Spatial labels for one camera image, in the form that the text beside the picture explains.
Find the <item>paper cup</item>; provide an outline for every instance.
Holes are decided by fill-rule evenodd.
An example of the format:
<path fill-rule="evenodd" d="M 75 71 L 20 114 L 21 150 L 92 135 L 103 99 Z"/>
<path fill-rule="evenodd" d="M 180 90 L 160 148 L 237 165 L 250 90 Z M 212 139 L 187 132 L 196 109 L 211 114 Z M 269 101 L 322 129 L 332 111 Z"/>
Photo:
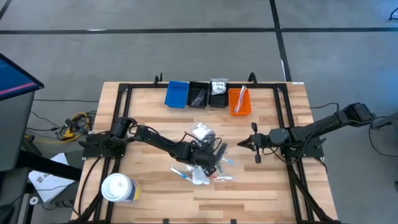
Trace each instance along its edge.
<path fill-rule="evenodd" d="M 110 202 L 135 202 L 141 197 L 142 187 L 124 174 L 111 174 L 105 178 L 101 193 Z"/>

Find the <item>computer monitor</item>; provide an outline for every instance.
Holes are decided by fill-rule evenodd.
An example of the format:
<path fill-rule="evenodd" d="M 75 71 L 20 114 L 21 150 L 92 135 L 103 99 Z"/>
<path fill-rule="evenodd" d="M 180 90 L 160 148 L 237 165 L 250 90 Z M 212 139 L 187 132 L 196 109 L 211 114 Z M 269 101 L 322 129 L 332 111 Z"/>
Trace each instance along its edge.
<path fill-rule="evenodd" d="M 0 54 L 0 100 L 44 88 L 43 83 Z"/>

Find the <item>plastic container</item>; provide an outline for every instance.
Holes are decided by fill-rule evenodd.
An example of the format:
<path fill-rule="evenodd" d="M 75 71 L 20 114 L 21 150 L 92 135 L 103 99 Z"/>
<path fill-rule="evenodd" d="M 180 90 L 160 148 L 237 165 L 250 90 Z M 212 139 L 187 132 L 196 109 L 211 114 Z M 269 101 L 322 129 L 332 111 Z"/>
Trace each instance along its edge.
<path fill-rule="evenodd" d="M 110 202 L 135 202 L 141 197 L 142 187 L 124 174 L 111 174 L 101 185 L 103 197 Z"/>
<path fill-rule="evenodd" d="M 188 86 L 186 82 L 170 81 L 164 103 L 171 108 L 184 108 L 187 104 Z"/>
<path fill-rule="evenodd" d="M 243 93 L 242 107 L 239 112 L 235 113 L 235 106 L 238 104 L 239 94 L 241 93 L 240 88 L 231 88 L 228 90 L 229 93 L 229 113 L 233 116 L 245 116 L 251 114 L 250 96 L 249 90 Z"/>
<path fill-rule="evenodd" d="M 211 82 L 209 85 L 209 106 L 215 108 L 226 108 L 228 106 L 229 83 L 226 84 L 226 91 L 222 94 L 211 95 Z"/>
<path fill-rule="evenodd" d="M 208 86 L 209 83 L 201 83 L 201 82 L 190 82 L 189 90 L 188 90 L 188 99 L 187 105 L 192 108 L 205 108 L 207 106 L 207 98 L 208 98 Z M 198 97 L 201 91 L 205 91 L 205 96 L 199 102 L 198 105 L 192 105 L 195 99 Z"/>

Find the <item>wooden tabletop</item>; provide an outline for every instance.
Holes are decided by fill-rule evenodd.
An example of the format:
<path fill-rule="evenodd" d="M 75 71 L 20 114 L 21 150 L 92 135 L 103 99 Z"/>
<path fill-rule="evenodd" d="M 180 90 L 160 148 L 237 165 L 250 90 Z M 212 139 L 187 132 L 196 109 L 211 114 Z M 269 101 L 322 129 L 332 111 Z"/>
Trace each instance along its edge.
<path fill-rule="evenodd" d="M 111 127 L 118 85 L 118 82 L 104 83 L 94 125 L 96 133 Z M 311 123 L 305 86 L 288 83 L 287 87 L 296 126 Z M 129 117 L 174 141 L 178 141 L 195 121 L 205 123 L 228 143 L 226 157 L 233 159 L 235 165 L 226 165 L 224 169 L 233 180 L 193 185 L 170 171 L 170 165 L 181 164 L 166 152 L 141 142 L 130 143 L 119 172 L 140 182 L 143 194 L 134 203 L 115 203 L 111 222 L 161 223 L 169 218 L 170 223 L 229 223 L 231 219 L 237 219 L 238 223 L 295 223 L 286 165 L 274 155 L 262 156 L 262 163 L 256 164 L 253 152 L 236 145 L 252 133 L 251 122 L 256 122 L 259 132 L 264 134 L 279 127 L 273 91 L 249 89 L 252 106 L 249 116 L 231 116 L 228 108 L 169 108 L 164 105 L 166 91 L 166 88 L 133 89 Z M 282 93 L 280 99 L 285 125 L 289 126 Z M 94 161 L 85 161 L 75 209 L 81 185 Z M 82 211 L 98 192 L 103 161 L 97 163 L 88 178 Z M 303 163 L 310 193 L 326 214 L 337 219 L 325 168 L 312 158 L 304 158 Z M 303 198 L 299 195 L 305 218 Z M 105 218 L 106 205 L 104 200 L 101 219 Z"/>

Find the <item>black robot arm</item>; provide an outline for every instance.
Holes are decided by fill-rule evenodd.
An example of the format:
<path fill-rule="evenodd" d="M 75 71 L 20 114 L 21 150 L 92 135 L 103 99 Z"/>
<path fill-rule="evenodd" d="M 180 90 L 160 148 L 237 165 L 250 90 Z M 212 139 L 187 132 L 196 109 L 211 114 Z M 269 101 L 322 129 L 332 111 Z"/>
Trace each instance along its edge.
<path fill-rule="evenodd" d="M 260 148 L 290 147 L 301 151 L 306 141 L 309 142 L 313 138 L 344 126 L 365 126 L 370 124 L 374 118 L 375 115 L 369 111 L 365 104 L 354 103 L 307 126 L 272 129 L 268 135 L 257 133 L 257 125 L 252 123 L 254 134 L 238 145 L 257 151 L 257 155 Z M 314 144 L 314 147 L 319 147 L 323 142 L 324 140 L 312 144 Z"/>
<path fill-rule="evenodd" d="M 133 136 L 127 137 L 127 132 L 131 131 L 132 128 L 136 128 L 135 133 L 133 133 Z M 133 141 L 148 143 L 168 152 L 170 157 L 175 160 L 193 166 L 199 165 L 203 168 L 213 168 L 219 160 L 217 159 L 218 156 L 214 155 L 214 141 L 201 142 L 201 144 L 195 141 L 186 142 L 183 140 L 174 142 L 161 136 L 151 127 L 138 125 L 137 121 L 132 118 L 118 118 L 113 123 L 110 131 L 89 135 L 85 142 L 79 142 L 79 144 L 85 148 L 86 154 L 98 152 L 101 149 L 101 157 L 106 157 L 105 155 L 107 154 L 110 154 L 110 157 L 117 157 L 113 155 L 117 152 L 124 154 L 126 144 Z M 225 148 L 220 147 L 218 152 L 220 150 L 225 151 Z"/>

